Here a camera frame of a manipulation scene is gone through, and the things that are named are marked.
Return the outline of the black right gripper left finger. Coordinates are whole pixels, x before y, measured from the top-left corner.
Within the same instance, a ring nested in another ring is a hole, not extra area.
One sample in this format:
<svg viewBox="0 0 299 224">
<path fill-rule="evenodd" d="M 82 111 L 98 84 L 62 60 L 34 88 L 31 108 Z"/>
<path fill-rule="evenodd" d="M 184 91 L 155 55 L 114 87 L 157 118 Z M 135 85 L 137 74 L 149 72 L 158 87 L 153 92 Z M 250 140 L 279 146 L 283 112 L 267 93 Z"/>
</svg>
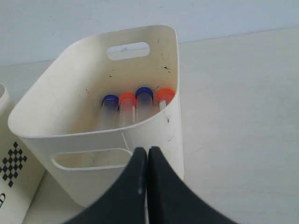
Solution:
<svg viewBox="0 0 299 224">
<path fill-rule="evenodd" d="M 147 153 L 137 147 L 113 185 L 67 224 L 144 224 Z"/>
</svg>

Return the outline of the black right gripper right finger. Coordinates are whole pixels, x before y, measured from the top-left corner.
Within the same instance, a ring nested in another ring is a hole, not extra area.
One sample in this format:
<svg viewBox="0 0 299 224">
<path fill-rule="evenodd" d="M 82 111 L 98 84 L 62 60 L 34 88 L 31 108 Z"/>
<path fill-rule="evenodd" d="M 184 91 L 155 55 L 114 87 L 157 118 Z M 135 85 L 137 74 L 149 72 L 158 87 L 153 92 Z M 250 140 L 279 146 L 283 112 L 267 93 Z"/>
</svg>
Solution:
<svg viewBox="0 0 299 224">
<path fill-rule="evenodd" d="M 159 147 L 148 153 L 147 204 L 151 224 L 235 224 L 178 177 Z"/>
</svg>

